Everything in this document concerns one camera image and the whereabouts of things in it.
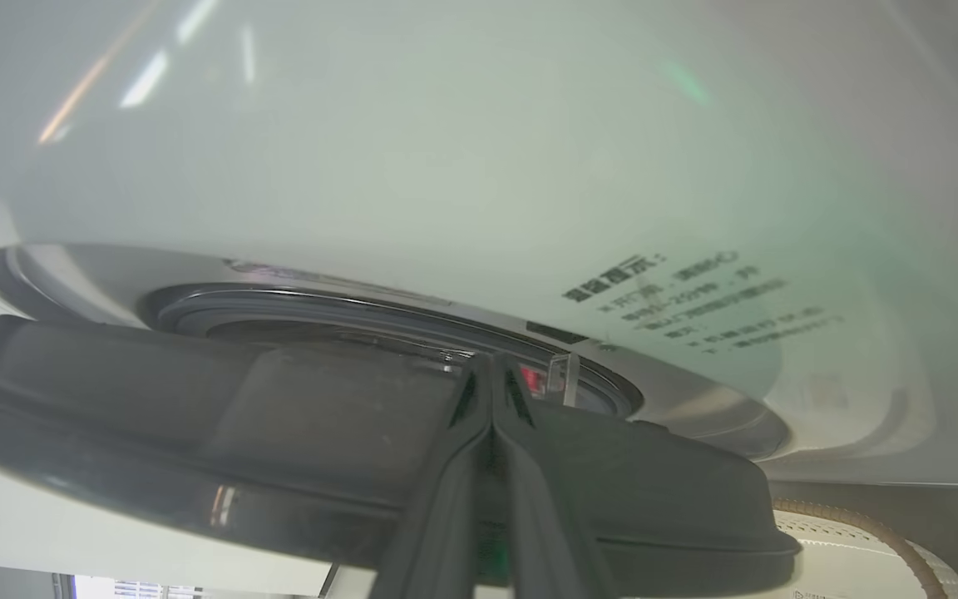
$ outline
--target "washing machine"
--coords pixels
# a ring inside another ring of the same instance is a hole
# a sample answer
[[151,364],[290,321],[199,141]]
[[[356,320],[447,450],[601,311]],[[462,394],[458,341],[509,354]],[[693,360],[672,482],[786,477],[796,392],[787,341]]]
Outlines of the washing machine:
[[958,0],[0,2],[0,314],[958,485]]

